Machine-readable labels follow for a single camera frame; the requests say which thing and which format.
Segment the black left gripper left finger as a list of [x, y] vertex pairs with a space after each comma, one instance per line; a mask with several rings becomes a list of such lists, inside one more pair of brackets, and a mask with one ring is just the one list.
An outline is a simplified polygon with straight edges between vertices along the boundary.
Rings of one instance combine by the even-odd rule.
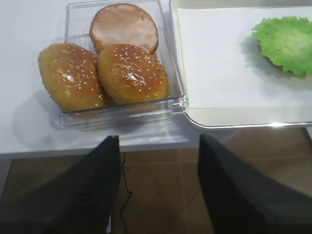
[[109, 136], [56, 178], [0, 203], [2, 234], [104, 234], [120, 181], [119, 138]]

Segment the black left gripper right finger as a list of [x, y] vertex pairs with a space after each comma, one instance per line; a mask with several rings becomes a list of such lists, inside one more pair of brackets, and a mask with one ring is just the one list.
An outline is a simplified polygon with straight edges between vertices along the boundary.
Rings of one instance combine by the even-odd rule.
[[210, 135], [199, 140], [198, 177], [216, 234], [310, 234], [312, 199], [253, 168]]

